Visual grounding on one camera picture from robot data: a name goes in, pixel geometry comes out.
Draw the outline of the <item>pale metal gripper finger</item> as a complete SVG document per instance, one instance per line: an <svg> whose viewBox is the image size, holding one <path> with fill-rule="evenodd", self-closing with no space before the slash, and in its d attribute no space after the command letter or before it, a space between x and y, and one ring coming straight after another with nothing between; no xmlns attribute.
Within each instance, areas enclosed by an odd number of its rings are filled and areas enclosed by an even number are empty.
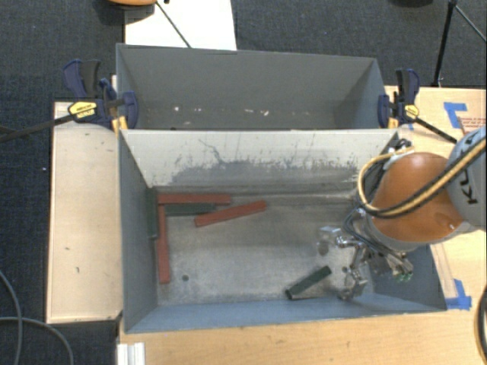
<svg viewBox="0 0 487 365"><path fill-rule="evenodd" d="M357 269L348 270L345 273L343 287L339 290L338 297L341 300L351 300L360 297L368 280L363 278Z"/></svg>
<svg viewBox="0 0 487 365"><path fill-rule="evenodd" d="M331 249L362 248L364 243L341 227L325 226L319 229L317 251L326 256Z"/></svg>

